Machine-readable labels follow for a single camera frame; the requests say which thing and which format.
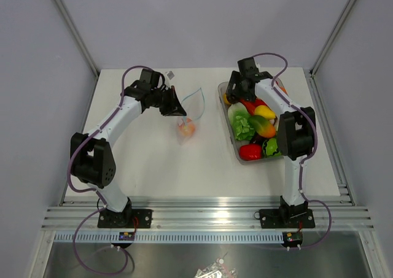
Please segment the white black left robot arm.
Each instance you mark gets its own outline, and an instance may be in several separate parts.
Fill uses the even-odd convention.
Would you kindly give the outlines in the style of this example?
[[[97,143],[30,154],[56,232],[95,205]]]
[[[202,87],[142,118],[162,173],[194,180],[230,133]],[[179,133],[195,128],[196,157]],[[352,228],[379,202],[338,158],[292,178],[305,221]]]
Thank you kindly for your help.
[[[166,84],[165,76],[140,66],[139,78],[131,85],[121,80],[120,101],[87,133],[74,133],[70,141],[67,168],[69,188],[76,193],[94,192],[102,202],[100,228],[124,228],[137,217],[131,199],[119,187],[113,148],[129,125],[145,110],[156,108],[164,117],[183,117],[176,90]]]

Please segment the clear zip top bag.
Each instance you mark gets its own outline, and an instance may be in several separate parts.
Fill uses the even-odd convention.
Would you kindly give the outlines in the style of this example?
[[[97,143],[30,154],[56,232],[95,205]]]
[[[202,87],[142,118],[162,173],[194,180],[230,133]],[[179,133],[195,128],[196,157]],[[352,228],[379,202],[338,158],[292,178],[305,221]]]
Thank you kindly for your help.
[[[187,141],[189,141],[192,137],[194,137],[199,121],[201,117],[203,116],[206,108],[206,102],[205,102],[205,96],[203,93],[203,89],[199,87],[197,90],[192,92],[191,94],[187,95],[182,101],[181,101],[182,107],[185,109],[187,115],[185,117],[178,117],[177,121],[180,118],[190,118],[193,120],[196,130],[191,137],[183,137],[177,132],[177,125],[176,125],[176,136],[177,136],[177,141],[180,145],[184,145]]]

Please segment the orange pink toy peach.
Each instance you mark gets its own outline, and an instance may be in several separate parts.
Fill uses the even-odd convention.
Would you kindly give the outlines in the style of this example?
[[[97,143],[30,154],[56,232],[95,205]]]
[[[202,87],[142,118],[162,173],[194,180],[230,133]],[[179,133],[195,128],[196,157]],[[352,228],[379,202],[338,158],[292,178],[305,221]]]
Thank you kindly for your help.
[[[177,121],[177,132],[183,137],[193,136],[196,126],[190,118],[180,118]]]

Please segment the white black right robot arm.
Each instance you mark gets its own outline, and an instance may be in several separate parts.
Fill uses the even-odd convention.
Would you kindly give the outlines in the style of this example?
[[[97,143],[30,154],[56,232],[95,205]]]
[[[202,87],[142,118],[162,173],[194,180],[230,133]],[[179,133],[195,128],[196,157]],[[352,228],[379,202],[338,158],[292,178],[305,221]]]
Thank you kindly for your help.
[[[258,69],[254,57],[238,61],[226,94],[230,102],[264,101],[278,116],[278,150],[284,157],[284,192],[276,209],[258,211],[263,229],[314,228],[312,210],[303,192],[306,162],[317,149],[316,119],[312,107],[301,107],[283,91],[276,77]]]

